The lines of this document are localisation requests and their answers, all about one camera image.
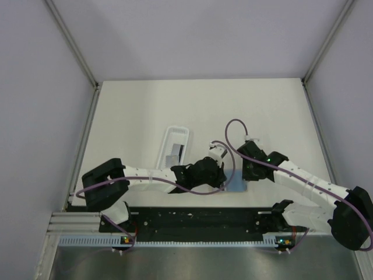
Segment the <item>beige card holder wallet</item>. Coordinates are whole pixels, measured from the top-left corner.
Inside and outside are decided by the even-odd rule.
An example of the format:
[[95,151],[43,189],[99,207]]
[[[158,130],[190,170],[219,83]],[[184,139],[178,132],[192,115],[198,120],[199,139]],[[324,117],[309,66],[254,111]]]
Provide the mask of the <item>beige card holder wallet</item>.
[[226,192],[243,193],[247,191],[247,182],[242,179],[242,170],[227,169],[224,171],[227,181],[224,183]]

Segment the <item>clear plastic card tray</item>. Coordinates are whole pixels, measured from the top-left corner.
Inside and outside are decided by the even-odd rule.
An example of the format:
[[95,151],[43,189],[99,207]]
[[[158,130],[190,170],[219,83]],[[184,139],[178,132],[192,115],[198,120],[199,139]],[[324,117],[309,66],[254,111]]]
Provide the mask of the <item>clear plastic card tray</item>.
[[176,125],[169,126],[164,134],[156,169],[166,169],[184,164],[190,130]]

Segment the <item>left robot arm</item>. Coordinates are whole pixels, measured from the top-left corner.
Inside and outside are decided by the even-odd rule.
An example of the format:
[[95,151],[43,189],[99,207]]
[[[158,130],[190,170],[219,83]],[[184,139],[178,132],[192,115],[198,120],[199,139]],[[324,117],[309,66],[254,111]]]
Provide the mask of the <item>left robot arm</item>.
[[157,170],[125,166],[121,159],[113,158],[84,174],[83,189],[75,196],[123,232],[132,224],[124,198],[128,191],[210,195],[222,191],[227,182],[224,163],[208,156],[194,164]]

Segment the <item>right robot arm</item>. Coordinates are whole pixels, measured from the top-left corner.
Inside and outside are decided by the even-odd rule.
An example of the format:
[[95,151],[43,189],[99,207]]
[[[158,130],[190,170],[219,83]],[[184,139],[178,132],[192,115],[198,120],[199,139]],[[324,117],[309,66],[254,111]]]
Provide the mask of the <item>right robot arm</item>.
[[266,154],[254,141],[246,141],[237,153],[242,157],[244,180],[268,179],[314,203],[314,206],[305,206],[281,202],[283,209],[272,216],[272,224],[277,230],[301,226],[331,234],[349,250],[372,250],[371,246],[363,246],[372,239],[372,200],[365,189],[359,186],[348,189],[327,182],[298,167],[279,152]]

